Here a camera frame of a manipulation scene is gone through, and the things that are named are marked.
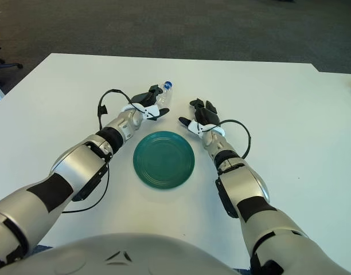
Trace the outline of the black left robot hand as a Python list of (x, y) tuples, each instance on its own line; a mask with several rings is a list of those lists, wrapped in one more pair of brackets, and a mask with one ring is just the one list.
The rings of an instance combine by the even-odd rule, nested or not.
[(158, 84), (152, 85), (148, 92), (134, 96), (131, 104), (142, 111), (144, 119), (156, 121), (170, 111), (170, 98), (171, 86), (165, 82), (161, 87)]

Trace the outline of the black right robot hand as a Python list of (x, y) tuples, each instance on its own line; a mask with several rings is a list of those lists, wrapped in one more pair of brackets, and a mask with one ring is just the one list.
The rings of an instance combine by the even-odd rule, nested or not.
[(195, 110), (195, 119), (193, 123), (190, 119), (179, 117), (179, 122), (184, 126), (189, 127), (193, 123), (196, 125), (196, 129), (200, 130), (203, 126), (218, 125), (221, 122), (216, 108), (210, 101), (207, 100), (206, 102), (203, 102), (201, 99), (195, 99), (192, 100), (189, 104)]

